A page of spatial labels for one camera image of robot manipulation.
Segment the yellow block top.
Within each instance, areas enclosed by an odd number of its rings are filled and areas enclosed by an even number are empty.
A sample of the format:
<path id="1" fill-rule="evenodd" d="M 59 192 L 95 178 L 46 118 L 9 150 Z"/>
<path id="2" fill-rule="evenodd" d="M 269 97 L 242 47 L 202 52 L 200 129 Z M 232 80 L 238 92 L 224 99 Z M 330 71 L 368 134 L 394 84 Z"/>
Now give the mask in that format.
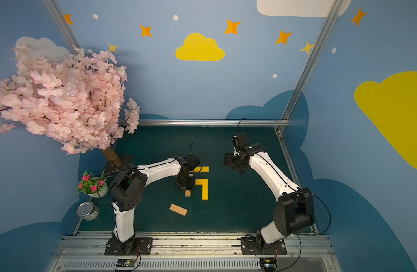
<path id="1" fill-rule="evenodd" d="M 210 169 L 209 167 L 196 167 L 193 172 L 194 173 L 199 173 L 199 172 L 209 172 Z"/>

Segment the yellow block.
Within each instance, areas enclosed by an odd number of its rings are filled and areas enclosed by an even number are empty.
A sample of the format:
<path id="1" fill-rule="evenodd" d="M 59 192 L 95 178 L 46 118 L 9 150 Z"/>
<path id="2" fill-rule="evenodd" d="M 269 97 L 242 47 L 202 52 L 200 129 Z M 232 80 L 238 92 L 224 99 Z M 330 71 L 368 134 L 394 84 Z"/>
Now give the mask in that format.
<path id="1" fill-rule="evenodd" d="M 208 185 L 207 184 L 202 185 L 202 200 L 208 201 Z"/>
<path id="2" fill-rule="evenodd" d="M 210 169 L 209 167 L 196 167 L 193 172 L 194 173 L 199 173 L 199 172 L 209 172 Z"/>
<path id="3" fill-rule="evenodd" d="M 195 184 L 196 185 L 208 185 L 208 179 L 196 179 Z"/>

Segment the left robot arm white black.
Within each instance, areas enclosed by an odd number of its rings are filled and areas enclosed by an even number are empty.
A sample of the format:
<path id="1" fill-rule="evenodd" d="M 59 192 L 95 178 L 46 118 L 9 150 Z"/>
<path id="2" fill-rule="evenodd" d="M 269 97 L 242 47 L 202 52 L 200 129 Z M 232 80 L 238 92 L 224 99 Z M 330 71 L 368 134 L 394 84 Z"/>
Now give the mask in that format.
<path id="1" fill-rule="evenodd" d="M 148 185 L 172 177 L 177 189 L 191 190 L 195 187 L 194 170 L 199 164 L 199 158 L 190 154 L 154 164 L 135 166 L 129 163 L 124 166 L 109 187 L 114 209 L 113 238 L 124 244 L 134 236 L 134 209 L 140 204 Z"/>

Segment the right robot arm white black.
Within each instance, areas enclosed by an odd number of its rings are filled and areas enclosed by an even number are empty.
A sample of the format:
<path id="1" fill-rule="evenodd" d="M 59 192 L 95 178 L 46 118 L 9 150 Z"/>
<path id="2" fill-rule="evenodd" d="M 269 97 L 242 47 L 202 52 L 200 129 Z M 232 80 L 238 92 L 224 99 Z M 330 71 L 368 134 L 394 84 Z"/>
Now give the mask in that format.
<path id="1" fill-rule="evenodd" d="M 274 195 L 273 221 L 259 230 L 264 243 L 272 244 L 315 223 L 312 192 L 291 181 L 259 144 L 226 153 L 223 165 L 240 173 L 253 169 Z"/>

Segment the wooden block bottom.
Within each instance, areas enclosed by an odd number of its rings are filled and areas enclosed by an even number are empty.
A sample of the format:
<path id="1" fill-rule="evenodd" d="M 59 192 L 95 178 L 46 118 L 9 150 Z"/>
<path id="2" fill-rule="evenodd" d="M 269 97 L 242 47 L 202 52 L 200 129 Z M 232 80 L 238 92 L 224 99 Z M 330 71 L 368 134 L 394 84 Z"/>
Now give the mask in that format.
<path id="1" fill-rule="evenodd" d="M 174 213 L 177 213 L 177 214 L 180 214 L 182 216 L 186 216 L 186 214 L 188 212 L 187 209 L 185 209 L 185 208 L 183 208 L 181 206 L 175 205 L 175 204 L 171 204 L 171 206 L 170 206 L 169 209 L 170 209 L 170 211 L 172 211 Z"/>

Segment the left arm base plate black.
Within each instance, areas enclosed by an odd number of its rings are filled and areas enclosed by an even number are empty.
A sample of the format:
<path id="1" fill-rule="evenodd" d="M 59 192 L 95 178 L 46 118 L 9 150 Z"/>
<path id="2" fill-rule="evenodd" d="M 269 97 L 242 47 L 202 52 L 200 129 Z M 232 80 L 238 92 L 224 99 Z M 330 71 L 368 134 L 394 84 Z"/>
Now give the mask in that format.
<path id="1" fill-rule="evenodd" d="M 151 254 L 153 238 L 132 237 L 126 242 L 112 237 L 106 244 L 105 256 L 149 256 Z"/>

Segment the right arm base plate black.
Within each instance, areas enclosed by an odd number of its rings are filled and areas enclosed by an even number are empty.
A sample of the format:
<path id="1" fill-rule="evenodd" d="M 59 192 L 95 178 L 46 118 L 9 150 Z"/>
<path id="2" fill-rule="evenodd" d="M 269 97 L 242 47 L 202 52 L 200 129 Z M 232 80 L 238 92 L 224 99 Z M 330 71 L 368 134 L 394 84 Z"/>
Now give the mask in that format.
<path id="1" fill-rule="evenodd" d="M 245 235 L 240 238 L 243 255 L 286 255 L 284 239 L 267 244 L 257 236 Z"/>

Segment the yellow block bottom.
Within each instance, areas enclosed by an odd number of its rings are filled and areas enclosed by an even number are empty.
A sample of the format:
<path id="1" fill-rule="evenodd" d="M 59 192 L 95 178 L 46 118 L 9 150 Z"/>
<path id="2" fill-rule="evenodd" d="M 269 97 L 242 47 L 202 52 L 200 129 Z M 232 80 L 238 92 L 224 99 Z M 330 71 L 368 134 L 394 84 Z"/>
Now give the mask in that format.
<path id="1" fill-rule="evenodd" d="M 202 200 L 208 201 L 208 185 L 207 184 L 202 185 Z"/>

